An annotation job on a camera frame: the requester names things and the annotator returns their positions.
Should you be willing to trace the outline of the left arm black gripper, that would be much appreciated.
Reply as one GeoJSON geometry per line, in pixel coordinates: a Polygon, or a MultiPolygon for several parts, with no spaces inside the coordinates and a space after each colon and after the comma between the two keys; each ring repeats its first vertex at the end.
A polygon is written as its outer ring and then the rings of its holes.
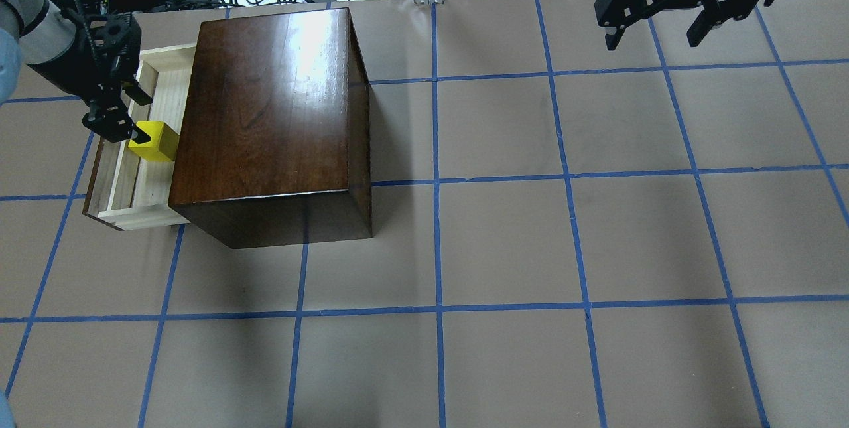
{"type": "Polygon", "coordinates": [[[133,13],[108,15],[73,13],[73,22],[83,36],[94,63],[93,84],[82,125],[110,143],[129,140],[136,145],[151,142],[151,136],[131,119],[122,95],[140,106],[151,105],[152,96],[140,87],[135,75],[139,69],[141,27],[133,13]]]}

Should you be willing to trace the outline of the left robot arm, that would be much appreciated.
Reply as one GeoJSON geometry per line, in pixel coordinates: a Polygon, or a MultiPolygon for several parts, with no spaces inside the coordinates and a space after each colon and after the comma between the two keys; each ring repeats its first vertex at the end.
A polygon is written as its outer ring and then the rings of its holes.
{"type": "Polygon", "coordinates": [[[82,125],[120,143],[148,143],[123,98],[152,104],[140,87],[141,28],[131,13],[87,14],[80,0],[61,8],[51,0],[1,0],[2,102],[27,66],[62,92],[87,104],[82,125]]]}

